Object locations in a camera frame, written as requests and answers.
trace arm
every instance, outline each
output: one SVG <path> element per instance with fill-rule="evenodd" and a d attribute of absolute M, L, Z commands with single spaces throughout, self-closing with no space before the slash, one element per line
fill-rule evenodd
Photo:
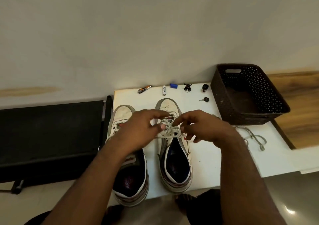
<path fill-rule="evenodd" d="M 165 125 L 152 126 L 150 120 L 167 116 L 169 113 L 160 110 L 134 112 L 42 224 L 101 224 L 122 162 L 133 151 L 145 147 L 165 128 Z"/>
<path fill-rule="evenodd" d="M 229 123 L 201 110 L 179 116 L 174 126 L 194 143 L 211 141 L 221 149 L 221 209 L 225 224 L 285 225 L 259 175 L 244 140 Z"/>

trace wooden board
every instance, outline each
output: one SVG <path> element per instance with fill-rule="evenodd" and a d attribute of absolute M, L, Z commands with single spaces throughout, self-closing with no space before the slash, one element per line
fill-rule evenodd
<path fill-rule="evenodd" d="M 268 76 L 291 108 L 276 118 L 292 149 L 319 145 L 319 72 Z"/>

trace white table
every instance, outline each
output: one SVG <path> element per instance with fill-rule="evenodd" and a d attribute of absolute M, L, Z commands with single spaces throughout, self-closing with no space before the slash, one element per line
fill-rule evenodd
<path fill-rule="evenodd" d="M 182 112 L 201 109 L 220 117 L 210 87 L 203 93 L 203 84 L 193 84 L 191 92 L 185 92 L 184 85 L 179 85 L 177 89 L 167 86 L 166 96 L 162 95 L 162 87 L 152 87 L 142 94 L 137 93 L 138 89 L 116 90 L 114 91 L 114 109 L 123 104 L 131 105 L 136 111 L 153 109 L 160 99 L 171 98 L 175 100 Z M 209 98 L 208 103 L 199 102 L 204 97 Z M 248 127 L 254 134 L 259 134 L 267 140 L 265 151 L 261 151 L 255 141 L 249 140 L 249 150 L 262 177 L 294 171 L 313 172 L 319 170 L 319 147 L 290 150 L 271 122 Z M 144 148 L 150 178 L 150 188 L 146 199 L 169 194 L 160 181 L 159 161 L 156 150 L 155 140 Z M 206 141 L 201 141 L 197 144 L 191 141 L 190 150 L 193 164 L 193 181 L 189 190 L 219 186 L 220 150 L 212 143 Z M 113 204 L 113 199 L 114 197 L 110 200 L 110 205 Z"/>

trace key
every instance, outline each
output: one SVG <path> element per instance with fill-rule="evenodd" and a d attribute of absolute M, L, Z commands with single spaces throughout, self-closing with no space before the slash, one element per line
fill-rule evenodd
<path fill-rule="evenodd" d="M 209 101 L 209 98 L 208 98 L 208 97 L 205 97 L 204 99 L 202 99 L 202 100 L 199 100 L 199 101 L 204 101 L 204 102 L 207 102 L 207 103 L 208 103 L 208 101 Z"/>

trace blue cylindrical object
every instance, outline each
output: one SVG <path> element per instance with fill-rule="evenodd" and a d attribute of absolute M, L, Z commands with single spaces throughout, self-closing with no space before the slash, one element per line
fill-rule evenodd
<path fill-rule="evenodd" d="M 178 87 L 178 85 L 174 84 L 174 83 L 170 83 L 169 85 L 171 86 L 171 88 L 177 88 Z"/>

